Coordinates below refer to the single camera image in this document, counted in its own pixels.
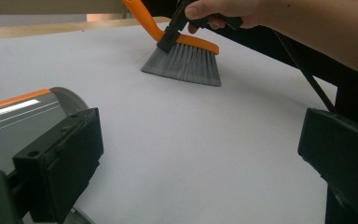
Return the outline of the white board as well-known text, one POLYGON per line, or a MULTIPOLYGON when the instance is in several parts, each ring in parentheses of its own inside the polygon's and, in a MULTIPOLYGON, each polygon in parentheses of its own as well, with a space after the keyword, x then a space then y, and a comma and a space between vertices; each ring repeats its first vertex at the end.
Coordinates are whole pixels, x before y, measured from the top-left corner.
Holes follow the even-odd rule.
POLYGON ((105 152, 78 206, 98 224, 324 224, 297 153, 321 100, 295 68, 209 31, 220 87, 143 72, 139 26, 0 40, 0 100, 54 86, 100 110, 105 152))

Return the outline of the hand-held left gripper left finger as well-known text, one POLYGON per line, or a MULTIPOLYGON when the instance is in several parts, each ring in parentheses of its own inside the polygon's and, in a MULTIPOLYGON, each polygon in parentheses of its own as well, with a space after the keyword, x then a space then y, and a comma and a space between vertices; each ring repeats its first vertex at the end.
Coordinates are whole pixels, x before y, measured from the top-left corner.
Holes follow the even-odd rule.
POLYGON ((31 193, 35 222, 65 221, 93 177, 103 155, 99 110, 68 116, 13 157, 31 193))

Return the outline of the grey dustpan with orange edge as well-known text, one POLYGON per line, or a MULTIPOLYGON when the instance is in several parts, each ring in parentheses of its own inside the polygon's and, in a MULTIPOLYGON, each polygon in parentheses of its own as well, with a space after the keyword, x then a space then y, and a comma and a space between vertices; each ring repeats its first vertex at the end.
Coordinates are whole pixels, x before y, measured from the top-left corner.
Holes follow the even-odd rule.
POLYGON ((62 87, 0 101, 0 170, 11 172, 16 153, 66 117, 87 108, 81 97, 62 87))

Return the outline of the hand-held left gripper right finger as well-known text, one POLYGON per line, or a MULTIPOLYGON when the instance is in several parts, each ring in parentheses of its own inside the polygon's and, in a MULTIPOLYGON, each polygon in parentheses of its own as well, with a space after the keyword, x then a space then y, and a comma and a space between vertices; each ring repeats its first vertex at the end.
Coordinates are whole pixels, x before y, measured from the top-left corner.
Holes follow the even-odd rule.
POLYGON ((310 108, 297 152, 327 182, 339 203, 358 214, 358 123, 310 108))

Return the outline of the orange brush with grey bristles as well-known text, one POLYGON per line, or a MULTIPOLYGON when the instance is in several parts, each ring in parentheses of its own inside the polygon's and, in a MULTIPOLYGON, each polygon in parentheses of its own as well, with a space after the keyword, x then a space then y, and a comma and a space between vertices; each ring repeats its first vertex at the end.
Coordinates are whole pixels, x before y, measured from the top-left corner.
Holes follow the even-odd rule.
MULTIPOLYGON (((123 3, 158 43, 164 31, 158 28, 143 2, 123 0, 123 3)), ((169 53, 157 46, 142 67, 142 71, 160 77, 221 87, 215 59, 218 53, 219 47, 214 43, 192 36, 192 46, 175 44, 169 53)))

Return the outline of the beige wooden frame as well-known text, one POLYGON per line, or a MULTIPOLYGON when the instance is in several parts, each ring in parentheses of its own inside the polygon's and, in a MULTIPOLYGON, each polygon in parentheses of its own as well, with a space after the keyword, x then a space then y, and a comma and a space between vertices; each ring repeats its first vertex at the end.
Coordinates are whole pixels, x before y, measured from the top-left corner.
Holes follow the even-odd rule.
POLYGON ((119 14, 122 0, 0 0, 0 15, 119 14))

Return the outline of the wooden table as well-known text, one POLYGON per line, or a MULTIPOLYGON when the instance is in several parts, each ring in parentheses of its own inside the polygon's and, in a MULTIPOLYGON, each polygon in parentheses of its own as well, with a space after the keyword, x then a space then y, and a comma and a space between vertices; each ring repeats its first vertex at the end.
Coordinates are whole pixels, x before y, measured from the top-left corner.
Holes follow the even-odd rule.
POLYGON ((136 25, 139 25, 139 22, 136 19, 123 19, 110 21, 85 21, 56 24, 6 26, 0 27, 0 39, 35 35, 52 35, 68 32, 84 32, 87 30, 108 29, 136 25))

